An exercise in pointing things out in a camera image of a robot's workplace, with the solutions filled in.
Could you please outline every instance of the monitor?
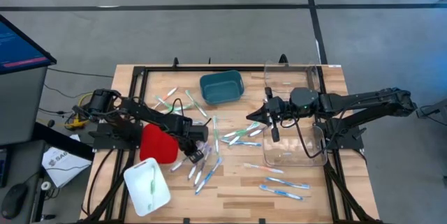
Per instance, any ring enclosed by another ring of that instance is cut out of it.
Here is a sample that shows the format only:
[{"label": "monitor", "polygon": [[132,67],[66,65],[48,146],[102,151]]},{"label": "monitor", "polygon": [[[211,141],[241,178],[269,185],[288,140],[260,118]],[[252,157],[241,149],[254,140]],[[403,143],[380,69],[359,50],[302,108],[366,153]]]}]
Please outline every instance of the monitor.
[{"label": "monitor", "polygon": [[55,63],[50,53],[0,15],[0,75]]}]

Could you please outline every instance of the blue plastic bowl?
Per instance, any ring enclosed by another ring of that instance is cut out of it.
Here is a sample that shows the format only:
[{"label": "blue plastic bowl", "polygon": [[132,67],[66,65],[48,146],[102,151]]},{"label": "blue plastic bowl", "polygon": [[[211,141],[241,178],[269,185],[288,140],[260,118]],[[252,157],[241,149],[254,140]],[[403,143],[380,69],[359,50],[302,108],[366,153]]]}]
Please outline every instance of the blue plastic bowl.
[{"label": "blue plastic bowl", "polygon": [[244,93],[244,83],[239,71],[229,70],[202,76],[200,91],[208,105],[218,105],[239,100]]}]

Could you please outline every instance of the wooden table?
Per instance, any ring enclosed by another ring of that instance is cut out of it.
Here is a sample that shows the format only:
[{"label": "wooden table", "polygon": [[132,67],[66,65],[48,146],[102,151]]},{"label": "wooden table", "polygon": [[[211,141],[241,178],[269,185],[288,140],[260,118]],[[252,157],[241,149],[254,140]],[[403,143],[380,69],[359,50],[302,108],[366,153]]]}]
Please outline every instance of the wooden table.
[{"label": "wooden table", "polygon": [[[133,65],[117,66],[112,89],[118,90],[124,96],[128,95],[133,67]],[[342,68],[339,66],[322,66],[322,70],[327,92],[347,95]],[[173,102],[175,98],[181,98],[184,103],[188,103],[189,99],[184,92],[187,89],[190,90],[192,96],[205,108],[209,115],[218,116],[221,135],[250,125],[251,122],[247,121],[245,117],[262,105],[262,98],[265,96],[263,89],[265,86],[264,73],[241,72],[245,86],[245,92],[241,100],[218,106],[206,105],[200,94],[199,79],[202,75],[208,73],[210,72],[150,73],[145,102],[152,106],[156,103],[153,99],[154,95],[164,96],[173,87],[179,87],[168,101]],[[293,82],[293,86],[306,85],[305,78],[297,76],[296,73],[275,73],[275,75],[281,77],[281,82]],[[185,111],[185,115],[192,119],[205,121],[196,109]],[[310,125],[312,120],[300,120],[300,125]],[[262,142],[262,139],[261,135],[256,137],[254,141]],[[208,141],[214,146],[212,130],[210,130]],[[184,218],[190,218],[192,223],[257,223],[259,218],[265,218],[267,223],[332,222],[322,167],[281,167],[285,172],[284,174],[273,174],[258,169],[245,168],[242,165],[243,163],[262,165],[263,148],[238,146],[229,149],[223,142],[219,143],[219,146],[223,163],[200,195],[194,195],[192,181],[186,179],[191,164],[183,165],[173,173],[169,172],[170,165],[162,165],[163,175],[170,188],[171,201],[150,215],[139,217],[136,215],[132,201],[129,199],[125,223],[182,223]],[[87,189],[90,188],[93,176],[106,153],[107,151],[96,153]],[[116,153],[114,151],[110,155],[99,172],[98,180],[93,189],[91,210],[103,199],[110,188]],[[348,189],[370,216],[378,218],[379,215],[364,160],[351,150],[341,150],[340,154]],[[183,157],[184,154],[179,151],[178,159]],[[215,164],[216,159],[215,154],[209,158],[204,169],[205,174]],[[139,162],[139,152],[137,152],[135,163]],[[266,176],[279,177],[296,183],[307,183],[310,184],[311,189],[306,191],[283,187],[278,183],[266,182]],[[262,191],[258,188],[259,184],[266,184],[273,188],[302,195],[305,197],[305,201],[300,202]],[[338,190],[335,190],[339,215],[340,218],[343,218],[341,197]],[[85,194],[85,207],[87,206],[87,195],[88,190]],[[122,190],[120,189],[115,198],[112,219],[118,217],[121,195]]]}]

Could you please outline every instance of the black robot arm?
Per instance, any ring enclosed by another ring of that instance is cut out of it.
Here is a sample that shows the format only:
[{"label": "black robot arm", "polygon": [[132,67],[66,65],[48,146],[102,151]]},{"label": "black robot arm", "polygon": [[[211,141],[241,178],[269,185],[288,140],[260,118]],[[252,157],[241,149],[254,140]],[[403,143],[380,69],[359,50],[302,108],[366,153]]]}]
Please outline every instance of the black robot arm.
[{"label": "black robot arm", "polygon": [[[114,106],[116,100],[121,103]],[[80,113],[90,121],[106,120],[113,129],[113,133],[120,139],[129,140],[139,138],[135,136],[135,122],[146,121],[158,126],[163,132],[173,136],[179,143],[179,148],[189,159],[196,163],[203,157],[197,148],[196,142],[206,142],[208,137],[207,126],[193,126],[193,120],[177,114],[163,114],[149,108],[138,98],[122,97],[118,91],[97,89],[93,92],[87,106],[75,106],[73,110]]]},{"label": "black robot arm", "polygon": [[[362,131],[352,131],[351,129],[360,124],[384,116],[406,117],[417,108],[416,104],[410,99],[411,93],[397,88],[348,96],[320,94],[308,88],[294,88],[289,101],[283,101],[278,96],[273,97],[272,90],[269,87],[265,88],[265,94],[267,102],[259,110],[249,114],[247,119],[268,126],[272,125],[274,142],[279,141],[277,122],[283,120],[293,119],[297,121],[303,117],[316,115],[319,118],[326,119],[324,123],[318,124],[323,129],[325,136],[345,132],[350,137],[356,138],[358,137],[356,134],[361,134]],[[343,119],[333,118],[347,110],[359,109],[364,110]]]}]

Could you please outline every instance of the concrete floor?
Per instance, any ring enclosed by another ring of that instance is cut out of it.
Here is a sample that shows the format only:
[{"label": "concrete floor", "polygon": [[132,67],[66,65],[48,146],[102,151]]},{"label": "concrete floor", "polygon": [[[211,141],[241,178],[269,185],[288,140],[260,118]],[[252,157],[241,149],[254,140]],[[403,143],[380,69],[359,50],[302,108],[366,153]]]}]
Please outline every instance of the concrete floor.
[{"label": "concrete floor", "polygon": [[[438,0],[316,0],[321,3],[434,3]],[[116,6],[204,3],[307,3],[307,0],[0,0],[0,6]],[[58,59],[64,70],[112,75],[116,64],[317,64],[308,10],[2,12]],[[447,9],[319,10],[329,64],[341,64],[351,93],[400,87],[427,105],[447,98]],[[46,83],[68,94],[110,87],[111,79],[50,72]],[[75,101],[44,90],[41,107],[68,110]],[[48,115],[39,114],[42,119]],[[366,125],[368,170],[381,219],[444,223],[447,219],[447,128],[433,121],[384,118]],[[90,141],[81,132],[83,141]],[[84,171],[45,203],[53,222],[78,219]]]}]

